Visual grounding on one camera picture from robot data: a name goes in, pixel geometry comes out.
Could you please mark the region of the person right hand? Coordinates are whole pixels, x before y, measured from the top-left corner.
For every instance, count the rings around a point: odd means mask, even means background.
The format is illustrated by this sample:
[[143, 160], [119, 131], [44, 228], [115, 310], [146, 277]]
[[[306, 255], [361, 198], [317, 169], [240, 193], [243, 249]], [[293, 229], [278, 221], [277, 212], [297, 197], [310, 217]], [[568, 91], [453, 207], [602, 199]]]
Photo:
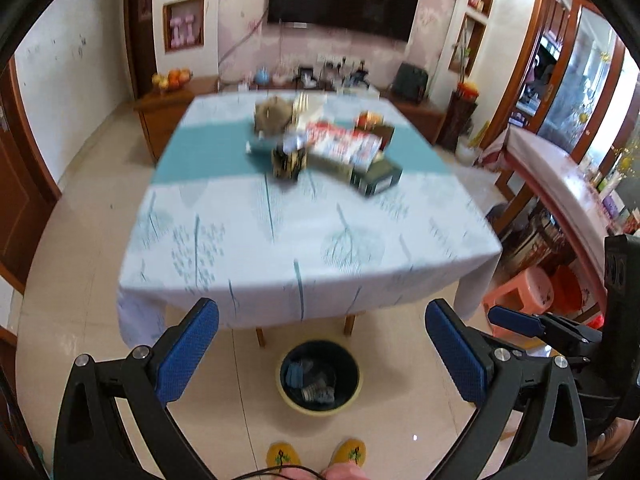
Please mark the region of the person right hand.
[[602, 474], [624, 447], [638, 420], [616, 418], [607, 430], [588, 443], [588, 477]]

